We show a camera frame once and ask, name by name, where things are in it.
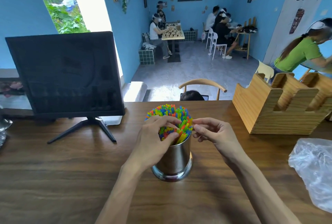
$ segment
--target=gray pants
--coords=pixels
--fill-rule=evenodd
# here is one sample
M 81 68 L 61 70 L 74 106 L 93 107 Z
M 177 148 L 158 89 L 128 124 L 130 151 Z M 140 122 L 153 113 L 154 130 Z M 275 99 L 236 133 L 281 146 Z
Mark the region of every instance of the gray pants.
M 163 56 L 167 57 L 168 56 L 168 49 L 167 49 L 167 41 L 166 40 L 161 40 L 160 39 L 151 39 L 150 44 L 153 46 L 160 46 L 161 49 L 163 50 Z

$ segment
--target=wooden organizer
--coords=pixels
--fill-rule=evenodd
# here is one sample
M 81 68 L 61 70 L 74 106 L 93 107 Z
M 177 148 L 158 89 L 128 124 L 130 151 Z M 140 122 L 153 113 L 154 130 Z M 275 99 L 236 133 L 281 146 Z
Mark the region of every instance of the wooden organizer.
M 236 85 L 233 104 L 250 134 L 309 135 L 332 110 L 332 80 L 278 73 L 270 86 L 257 73 L 248 88 Z

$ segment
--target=long brown hair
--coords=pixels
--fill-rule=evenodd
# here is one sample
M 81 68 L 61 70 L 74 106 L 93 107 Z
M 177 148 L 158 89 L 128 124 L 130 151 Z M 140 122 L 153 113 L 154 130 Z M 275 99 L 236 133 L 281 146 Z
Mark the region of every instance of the long brown hair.
M 283 50 L 283 52 L 281 53 L 280 59 L 279 61 L 284 60 L 288 54 L 298 45 L 300 44 L 300 42 L 306 38 L 306 37 L 310 37 L 310 36 L 318 36 L 320 35 L 322 32 L 325 32 L 324 29 L 310 29 L 307 33 L 302 34 L 301 37 L 298 37 L 296 39 L 294 39 L 292 42 L 290 42 L 290 44 L 288 46 L 286 46 L 286 48 Z

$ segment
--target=sneaker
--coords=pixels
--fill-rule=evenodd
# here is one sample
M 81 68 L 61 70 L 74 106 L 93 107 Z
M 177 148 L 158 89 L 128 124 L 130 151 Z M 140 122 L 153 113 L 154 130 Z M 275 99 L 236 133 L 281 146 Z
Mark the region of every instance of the sneaker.
M 229 55 L 227 55 L 227 56 L 223 56 L 222 57 L 223 59 L 231 59 L 231 58 L 233 58 L 232 56 L 229 56 Z

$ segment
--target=white shirt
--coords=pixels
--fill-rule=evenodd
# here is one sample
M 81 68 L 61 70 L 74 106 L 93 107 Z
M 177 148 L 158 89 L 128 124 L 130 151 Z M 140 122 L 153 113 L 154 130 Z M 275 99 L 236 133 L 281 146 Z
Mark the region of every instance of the white shirt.
M 153 39 L 159 39 L 158 37 L 158 33 L 156 33 L 156 31 L 154 30 L 154 28 L 156 28 L 156 24 L 155 22 L 152 22 L 150 24 L 150 39 L 153 40 Z
M 207 17 L 206 20 L 206 25 L 205 25 L 205 30 L 209 30 L 213 25 L 214 25 L 214 21 L 215 21 L 215 16 L 213 13 L 210 13 Z

